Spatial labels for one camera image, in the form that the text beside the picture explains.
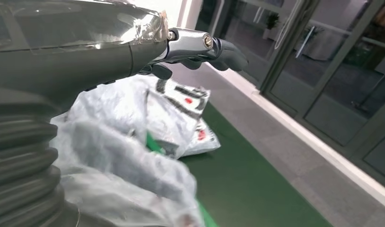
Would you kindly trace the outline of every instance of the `transparent plastic wrap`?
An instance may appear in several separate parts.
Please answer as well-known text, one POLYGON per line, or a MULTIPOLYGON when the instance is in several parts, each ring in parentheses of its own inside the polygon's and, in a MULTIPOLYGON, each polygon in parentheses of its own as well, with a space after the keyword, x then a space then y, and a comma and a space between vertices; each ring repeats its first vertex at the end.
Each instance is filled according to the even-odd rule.
POLYGON ((184 86, 172 79, 137 77, 150 86, 147 105, 147 129, 166 155, 179 158, 190 144, 210 91, 184 86))
POLYGON ((68 112, 68 120, 90 118, 145 144, 148 85, 129 77, 81 92, 68 112))
POLYGON ((121 0, 0 0, 0 52, 43 54, 165 41, 166 13, 148 6, 121 0))
POLYGON ((160 13, 166 13, 163 1, 158 0, 117 0, 128 4, 135 5, 137 7, 150 9, 160 13))
POLYGON ((62 167, 65 199, 83 212, 111 221, 118 227, 186 227, 188 216, 171 220, 183 209, 179 203, 159 197, 110 173, 89 167, 62 167))
MULTIPOLYGON (((184 164, 151 153, 139 141, 100 122, 93 120, 64 121, 64 117, 58 116, 52 120, 52 123, 57 123, 59 128, 58 136, 51 141, 51 145, 59 150, 59 158, 54 164, 63 171, 63 180, 67 175, 77 177, 76 174, 79 173, 80 168, 84 169, 85 166, 106 175, 80 176, 78 179, 82 181, 73 179, 72 184, 66 184, 66 181, 63 181, 66 193, 72 193, 74 187, 78 190, 81 190, 78 187, 86 187, 83 179, 86 181, 91 179, 90 184, 100 184, 100 187, 93 186, 92 192, 85 190, 82 194, 77 191, 78 195, 81 195, 78 199, 75 195, 68 195, 75 200, 75 202, 71 200, 72 202, 82 206, 84 200, 90 201, 91 204, 98 204, 102 200, 102 207, 98 206, 89 211, 99 213, 100 216, 106 217, 110 221, 124 224, 120 226, 129 226, 127 219, 118 216, 118 212, 124 212, 124 215, 127 216, 127 211, 111 208, 106 201, 119 199, 116 207, 125 208, 132 199, 127 197, 129 190, 127 187, 124 187, 123 191, 122 183, 112 180, 111 174, 113 174, 128 183, 154 193, 158 196, 158 201, 163 197, 176 204, 172 206, 172 203, 161 203, 162 212, 154 212, 154 207, 146 210, 148 213, 154 212, 154 217, 161 217, 163 222, 170 221, 172 223, 170 226, 175 227, 203 226, 199 205, 195 200, 196 181, 184 164), (108 179, 95 182, 94 177, 107 177, 108 179)), ((152 201, 151 196, 147 196, 146 199, 142 202, 143 204, 152 201)), ((136 204, 136 207, 144 208, 145 205, 136 204)))

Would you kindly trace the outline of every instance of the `glass door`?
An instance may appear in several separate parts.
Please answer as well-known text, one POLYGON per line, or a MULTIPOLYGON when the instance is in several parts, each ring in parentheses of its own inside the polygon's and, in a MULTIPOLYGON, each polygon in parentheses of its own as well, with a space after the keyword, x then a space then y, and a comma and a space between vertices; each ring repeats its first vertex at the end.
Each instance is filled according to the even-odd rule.
POLYGON ((357 135, 366 139, 357 146, 350 160, 385 186, 385 105, 382 109, 366 126, 371 134, 357 135))
POLYGON ((309 0, 236 0, 231 5, 221 38, 238 46, 249 60, 240 72, 261 85, 279 47, 309 0))
POLYGON ((385 0, 320 0, 290 50, 274 63, 264 95, 337 150, 354 152, 385 105, 385 0))

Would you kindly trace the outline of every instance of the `white plastic bag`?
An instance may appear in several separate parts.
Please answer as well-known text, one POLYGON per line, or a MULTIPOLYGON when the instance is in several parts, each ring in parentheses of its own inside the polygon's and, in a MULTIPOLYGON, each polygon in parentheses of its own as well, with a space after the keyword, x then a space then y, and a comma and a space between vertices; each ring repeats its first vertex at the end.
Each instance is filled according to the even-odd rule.
POLYGON ((145 143, 147 137, 148 85, 129 77, 81 92, 68 113, 68 120, 92 118, 119 132, 135 134, 145 143))
POLYGON ((62 167, 61 172, 67 201, 118 227, 173 226, 169 214, 183 208, 172 200, 94 168, 62 167))
MULTIPOLYGON (((164 217, 166 218, 163 222, 170 221, 172 223, 170 226, 184 227, 184 224, 179 225, 178 223, 185 223, 188 220, 188 223, 193 227, 203 226, 199 206, 195 200, 196 181, 184 164, 149 152, 139 141, 121 134, 101 122, 73 120, 58 126, 58 136, 51 141, 51 145, 59 151, 59 158, 54 164, 65 175, 74 177, 77 171, 74 173, 68 170, 84 169, 85 166, 94 168, 109 178, 112 174, 116 175, 123 181, 176 204, 171 206, 172 203, 164 203, 161 212, 154 212, 155 217, 163 217, 165 214, 164 217)), ((102 176, 86 175, 76 177, 76 179, 93 179, 94 177, 100 178, 102 176)), ((81 205, 83 200, 91 201, 93 204, 99 204, 101 201, 103 206, 94 208, 93 212, 112 222, 121 222, 124 224, 123 226, 128 226, 128 220, 119 217, 118 210, 117 212, 108 211, 109 207, 105 202, 106 199, 114 200, 125 196, 124 201, 118 200, 119 203, 116 207, 127 206, 130 201, 126 195, 127 188, 124 188, 123 191, 122 186, 119 186, 121 183, 117 180, 108 181, 105 179, 102 182, 95 182, 100 184, 100 187, 96 188, 96 186, 91 189, 98 190, 98 192, 101 190, 101 192, 98 194, 100 197, 92 199, 91 196, 96 197, 97 195, 93 194, 93 191, 89 192, 84 182, 79 183, 81 186, 74 186, 74 184, 78 184, 74 182, 71 184, 71 187, 85 188, 84 194, 77 195, 81 196, 79 203, 75 202, 77 205, 81 205)), ((63 186, 66 193, 73 193, 65 183, 63 186)), ((148 196, 144 204, 148 203, 150 199, 151 197, 148 196)))
POLYGON ((183 156, 208 102, 210 91, 180 85, 172 79, 138 77, 150 87, 147 102, 148 131, 168 156, 183 156))
POLYGON ((201 118, 183 156, 198 155, 218 148, 220 148, 220 143, 217 136, 201 118))

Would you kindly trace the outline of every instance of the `robotic finger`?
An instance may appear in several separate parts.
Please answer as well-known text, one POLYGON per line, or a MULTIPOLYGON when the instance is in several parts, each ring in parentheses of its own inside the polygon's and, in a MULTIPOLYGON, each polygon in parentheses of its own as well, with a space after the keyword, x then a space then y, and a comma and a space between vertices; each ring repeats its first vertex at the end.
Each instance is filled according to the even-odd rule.
POLYGON ((241 71, 248 65, 247 58, 234 44, 214 38, 206 32, 182 28, 169 30, 167 49, 150 62, 149 68, 152 70, 144 68, 143 73, 152 73, 161 79, 169 79, 172 72, 164 65, 158 64, 160 62, 181 63, 191 70, 198 69, 203 62, 209 62, 220 71, 227 69, 241 71))

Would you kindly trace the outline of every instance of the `red logo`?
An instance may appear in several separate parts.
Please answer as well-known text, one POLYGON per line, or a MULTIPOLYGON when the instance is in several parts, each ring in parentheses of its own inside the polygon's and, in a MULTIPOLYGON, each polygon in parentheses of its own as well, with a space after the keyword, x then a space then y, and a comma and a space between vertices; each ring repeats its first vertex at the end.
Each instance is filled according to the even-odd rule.
POLYGON ((198 140, 203 140, 203 139, 205 139, 205 137, 206 137, 205 131, 200 130, 200 132, 198 133, 198 140))
POLYGON ((191 98, 185 98, 184 101, 188 104, 193 103, 193 100, 191 98))

